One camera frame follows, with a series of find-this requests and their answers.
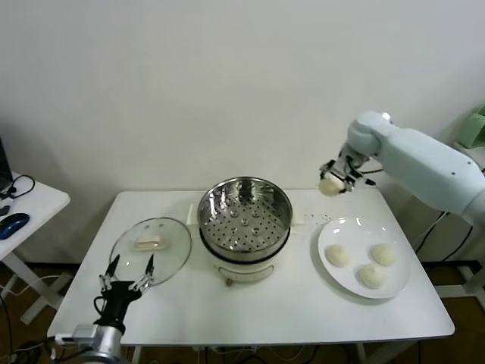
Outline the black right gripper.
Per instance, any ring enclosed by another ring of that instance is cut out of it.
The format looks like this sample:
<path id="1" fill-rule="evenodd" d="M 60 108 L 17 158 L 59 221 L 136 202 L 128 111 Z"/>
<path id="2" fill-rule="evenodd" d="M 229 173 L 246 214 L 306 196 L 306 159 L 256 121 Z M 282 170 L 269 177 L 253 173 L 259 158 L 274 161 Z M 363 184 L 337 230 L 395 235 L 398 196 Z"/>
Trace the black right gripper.
<path id="1" fill-rule="evenodd" d="M 351 146 L 342 146 L 337 161 L 330 160 L 320 167 L 320 178 L 339 178 L 335 164 L 344 176 L 343 183 L 346 192 L 352 192 L 360 177 L 363 177 L 360 168 L 366 162 L 366 156 L 356 152 Z"/>

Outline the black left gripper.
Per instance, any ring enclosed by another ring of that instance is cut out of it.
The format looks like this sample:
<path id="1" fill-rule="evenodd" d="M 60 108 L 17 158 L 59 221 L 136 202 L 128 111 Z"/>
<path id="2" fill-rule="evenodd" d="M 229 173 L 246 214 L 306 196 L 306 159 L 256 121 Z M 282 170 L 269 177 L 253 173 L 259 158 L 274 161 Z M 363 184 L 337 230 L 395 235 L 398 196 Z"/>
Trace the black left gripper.
<path id="1" fill-rule="evenodd" d="M 129 305 L 138 300 L 141 292 L 148 290 L 154 281 L 154 255 L 151 254 L 145 268 L 145 274 L 136 281 L 115 281 L 114 273 L 119 263 L 120 255 L 117 254 L 109 263 L 105 273 L 99 275 L 102 298 L 105 301 L 104 309 L 99 313 L 100 317 L 94 322 L 98 326 L 125 329 L 124 318 Z"/>

